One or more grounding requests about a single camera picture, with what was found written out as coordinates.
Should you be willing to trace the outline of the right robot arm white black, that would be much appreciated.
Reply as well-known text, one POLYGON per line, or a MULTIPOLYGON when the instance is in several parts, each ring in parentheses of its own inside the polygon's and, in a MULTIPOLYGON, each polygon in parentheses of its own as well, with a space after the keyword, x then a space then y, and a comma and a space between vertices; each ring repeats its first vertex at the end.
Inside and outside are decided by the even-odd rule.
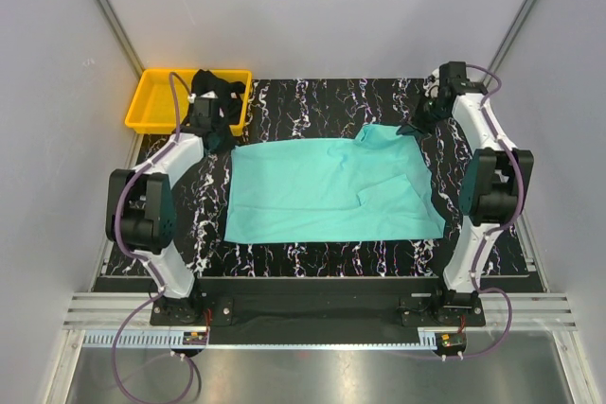
POLYGON ((462 225, 454 253, 429 296, 401 300, 406 325, 483 325, 482 271, 497 238, 525 205, 534 156, 508 138, 490 105, 493 92, 470 80, 470 69, 463 61, 441 64, 425 82, 417 109, 398 130, 403 136, 422 137, 452 118, 472 152, 458 197, 462 225))

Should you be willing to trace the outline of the teal t shirt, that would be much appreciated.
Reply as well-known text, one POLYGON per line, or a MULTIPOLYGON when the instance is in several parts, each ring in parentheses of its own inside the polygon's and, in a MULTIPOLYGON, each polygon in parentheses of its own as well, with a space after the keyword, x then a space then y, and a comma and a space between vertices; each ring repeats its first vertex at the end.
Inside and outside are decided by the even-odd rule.
POLYGON ((445 220, 417 140, 369 124, 355 138, 242 146, 231 155, 225 240, 239 244, 438 239, 445 220))

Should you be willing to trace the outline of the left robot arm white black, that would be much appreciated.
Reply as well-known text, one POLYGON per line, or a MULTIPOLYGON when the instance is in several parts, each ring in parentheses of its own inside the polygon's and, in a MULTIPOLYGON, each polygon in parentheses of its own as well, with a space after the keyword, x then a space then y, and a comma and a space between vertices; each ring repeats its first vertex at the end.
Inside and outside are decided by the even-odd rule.
POLYGON ((188 114, 165 145, 142 164, 117 169, 109 178, 106 236, 137 260, 157 287, 156 308, 184 325, 197 323, 205 302, 193 272, 177 250, 176 183, 208 154, 234 147, 224 109, 188 114))

